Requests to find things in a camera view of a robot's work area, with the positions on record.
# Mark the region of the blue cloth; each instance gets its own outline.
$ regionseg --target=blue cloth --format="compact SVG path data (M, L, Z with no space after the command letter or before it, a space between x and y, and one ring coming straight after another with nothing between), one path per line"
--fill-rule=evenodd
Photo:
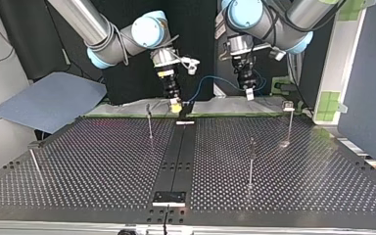
M90 112L106 92L103 84L54 72L0 105L0 117L53 134Z

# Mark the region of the light blue joint cover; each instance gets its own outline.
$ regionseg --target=light blue joint cover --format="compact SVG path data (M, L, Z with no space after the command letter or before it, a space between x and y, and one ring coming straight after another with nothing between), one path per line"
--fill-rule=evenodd
M165 26L161 21L166 21L163 11L155 11L143 15L132 26L132 37L142 47L156 47L164 40Z
M228 4L230 4L230 2L232 2L233 0L222 0L221 1L221 8L222 8L222 10L224 10L227 6L228 6Z
M98 58L90 48L87 48L87 56L88 58L90 58L91 63L93 63L93 65L99 68L100 70L104 70L114 66L100 60L100 58Z
M167 18L165 16L165 12L163 11L155 11L155 12L150 12L145 15L144 17L151 17L151 18L156 18L156 19L161 19L167 22Z
M228 9L231 24L239 29L255 26L263 15L261 0L234 0Z
M306 37L300 43L298 43L296 46L288 50L285 50L285 52L294 54L294 55L301 54L304 50L306 50L306 47L307 45L310 44L310 42L312 41L312 38L313 38L313 32L311 31L306 35Z

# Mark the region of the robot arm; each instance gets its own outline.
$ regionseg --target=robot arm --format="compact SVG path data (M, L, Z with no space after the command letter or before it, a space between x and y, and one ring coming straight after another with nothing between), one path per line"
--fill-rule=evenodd
M295 0L286 13L279 13L266 0L222 0L227 25L227 53L238 73L242 89L256 88L256 59L251 52L272 47L271 56L281 60L287 53L300 54L313 37L313 28L339 0ZM265 44L255 45L253 38Z
M180 88L177 65L182 64L195 74L197 60L180 58L172 48L167 19L162 11L143 15L132 25L121 30L101 15L90 0L49 0L51 5L83 38L87 55L99 69L126 65L129 56L154 50L151 54L155 69L164 85L164 96L171 99L172 109L180 110Z

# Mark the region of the blue cable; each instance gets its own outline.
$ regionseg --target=blue cable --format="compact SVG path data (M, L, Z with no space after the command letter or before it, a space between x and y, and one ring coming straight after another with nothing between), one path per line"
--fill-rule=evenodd
M231 83L231 81L227 80L227 79L224 79L222 77L219 77L219 76L213 76L213 75L207 75L205 77L203 77L200 81L200 84L198 85L198 89L197 89L197 92L195 93L195 95L188 100L188 102L192 102L195 100L195 98L197 98L197 96L200 94L200 91L201 91L201 87L203 85L203 82L204 80L206 80L207 78L212 78L212 79L217 79L217 80L222 80L222 81L225 81L227 82L228 84L230 84L232 87L234 87L236 90L239 90L239 91L244 91L240 88L238 88L236 85L234 85L233 83Z
M260 91L260 90L263 89L264 86L267 84L267 79L264 78L264 77L262 77L262 76L260 75L260 73L259 73L257 70L254 70L254 72L258 74L258 76L260 77L260 80L262 81L260 87L257 88L257 89L255 89L254 91ZM244 89L240 89L240 88L238 88L236 85L234 85L231 81L229 81L229 80L227 80L227 79L224 79L224 78L219 77L219 76L207 75L207 76L205 76L205 77L203 77L203 78L201 79L200 84L198 84L197 92L195 93L195 95L194 95L191 99L188 100L188 103L193 102L193 101L197 98L197 96L200 94L201 87L203 86L203 82L204 82L204 80L206 80L206 79L208 79L208 78L217 79L217 80L222 80L222 81L224 81L224 82L230 84L230 85L231 85L232 87L234 87L234 89L236 89L236 90L239 90L239 91L245 91Z

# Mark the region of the gray wall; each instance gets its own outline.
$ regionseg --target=gray wall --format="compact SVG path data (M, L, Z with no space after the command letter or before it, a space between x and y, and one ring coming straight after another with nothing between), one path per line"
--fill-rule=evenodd
M376 6L368 9L339 131L376 159Z

